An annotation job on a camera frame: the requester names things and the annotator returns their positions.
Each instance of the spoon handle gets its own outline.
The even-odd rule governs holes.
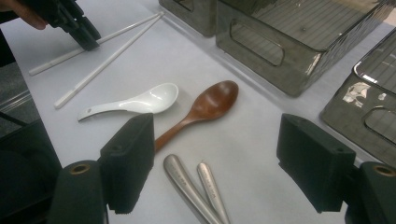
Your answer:
[[[91,106],[89,108],[84,109],[78,114],[78,121],[99,113],[115,111],[115,110],[126,110],[121,105],[122,105],[121,102],[114,102],[114,103]]]
[[[171,177],[176,187],[186,196],[194,208],[209,224],[223,224],[216,211],[204,200],[198,189],[192,184],[178,156],[171,154],[163,161],[163,168]]]
[[[166,143],[168,143],[178,132],[180,132],[188,123],[182,120],[177,123],[171,129],[169,129],[166,133],[163,133],[157,140],[155,140],[155,152],[158,152],[163,148]]]
[[[198,164],[197,170],[202,184],[204,185],[207,198],[209,199],[213,208],[215,208],[220,220],[224,224],[230,224],[230,219],[228,219],[223,201],[220,197],[218,185],[216,184],[215,177],[212,175],[209,165],[201,162]]]

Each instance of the brown wooden handle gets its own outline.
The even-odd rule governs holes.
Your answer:
[[[166,133],[163,133],[157,140],[155,140],[155,152],[160,151],[163,146],[168,143],[180,130],[185,127],[185,124],[179,122],[171,129],[169,129]]]

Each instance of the wooden spoon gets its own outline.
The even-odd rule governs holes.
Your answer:
[[[223,116],[236,101],[238,90],[238,85],[235,82],[227,80],[202,92],[194,101],[187,116],[155,141],[155,151],[158,152],[187,125]]]

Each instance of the white ceramic spoon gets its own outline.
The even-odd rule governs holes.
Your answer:
[[[84,109],[79,113],[78,121],[95,114],[115,110],[125,110],[140,114],[157,114],[169,108],[175,102],[177,96],[177,85],[173,83],[164,83],[128,100],[94,105]]]

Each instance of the screw hole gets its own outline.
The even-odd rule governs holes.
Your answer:
[[[396,172],[393,170],[390,170],[388,167],[385,166],[375,166],[374,169],[376,170],[377,173],[385,176],[396,176]]]
[[[71,169],[70,174],[80,175],[80,174],[87,172],[89,169],[90,169],[89,164],[79,164]]]

